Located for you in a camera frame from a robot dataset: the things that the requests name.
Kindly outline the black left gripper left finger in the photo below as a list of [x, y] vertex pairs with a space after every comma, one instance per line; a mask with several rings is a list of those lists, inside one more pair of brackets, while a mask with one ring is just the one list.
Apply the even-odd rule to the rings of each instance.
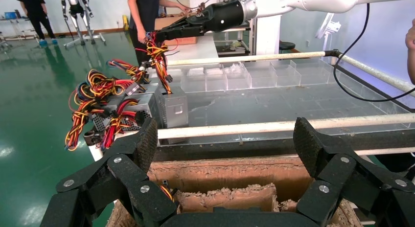
[[161, 226], [177, 207], [147, 175], [157, 144], [157, 122], [147, 118], [137, 133], [117, 139], [101, 159], [56, 185], [41, 226], [90, 227], [116, 200], [139, 225]]

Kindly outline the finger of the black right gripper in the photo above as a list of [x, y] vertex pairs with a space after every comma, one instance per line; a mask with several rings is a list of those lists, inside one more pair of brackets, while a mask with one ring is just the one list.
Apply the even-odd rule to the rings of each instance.
[[197, 20], [196, 15], [181, 17], [179, 20], [171, 24], [171, 28], [173, 29], [195, 28], [197, 27], [197, 24], [195, 23], [196, 20]]
[[205, 30], [200, 26], [165, 27], [156, 32], [156, 41], [164, 42], [178, 38], [203, 36]]

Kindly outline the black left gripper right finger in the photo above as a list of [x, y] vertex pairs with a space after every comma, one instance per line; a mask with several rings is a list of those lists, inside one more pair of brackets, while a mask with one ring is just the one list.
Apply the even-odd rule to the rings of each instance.
[[407, 178], [364, 160], [342, 139], [317, 132], [303, 117], [295, 122], [293, 141], [313, 178], [297, 213], [324, 227], [347, 200], [379, 227], [414, 226], [415, 186]]

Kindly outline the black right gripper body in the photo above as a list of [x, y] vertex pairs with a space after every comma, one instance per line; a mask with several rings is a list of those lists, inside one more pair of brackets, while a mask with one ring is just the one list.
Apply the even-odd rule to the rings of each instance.
[[186, 28], [196, 29], [199, 33], [219, 32], [241, 25], [244, 22], [244, 11], [239, 0], [213, 3], [199, 16], [189, 16], [186, 22]]

